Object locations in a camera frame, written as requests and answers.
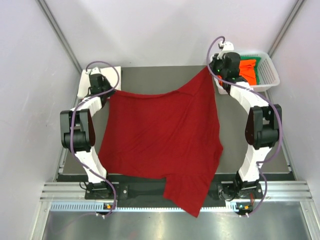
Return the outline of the dark red t shirt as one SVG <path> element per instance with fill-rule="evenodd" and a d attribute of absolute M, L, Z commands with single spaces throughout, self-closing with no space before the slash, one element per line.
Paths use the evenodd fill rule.
<path fill-rule="evenodd" d="M 223 146 L 213 79 L 203 68 L 163 94 L 117 91 L 98 153 L 114 174 L 165 179 L 164 198 L 197 217 Z"/>

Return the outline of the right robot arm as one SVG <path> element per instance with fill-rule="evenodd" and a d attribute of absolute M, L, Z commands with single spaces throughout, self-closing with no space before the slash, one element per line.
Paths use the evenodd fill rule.
<path fill-rule="evenodd" d="M 241 57 L 236 52 L 207 57 L 209 72 L 222 82 L 223 89 L 246 111 L 245 140 L 248 144 L 244 161 L 233 180 L 232 199 L 245 198 L 258 188 L 261 167 L 281 139 L 282 108 L 272 105 L 254 91 L 240 75 Z"/>

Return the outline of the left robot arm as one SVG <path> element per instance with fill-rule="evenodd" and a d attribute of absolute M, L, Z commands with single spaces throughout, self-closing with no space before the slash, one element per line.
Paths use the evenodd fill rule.
<path fill-rule="evenodd" d="M 60 113 L 61 144 L 73 153 L 87 174 L 85 198 L 111 200 L 115 190 L 95 149 L 96 134 L 92 118 L 116 91 L 101 73 L 90 74 L 88 78 L 89 87 L 85 98 L 77 107 Z"/>

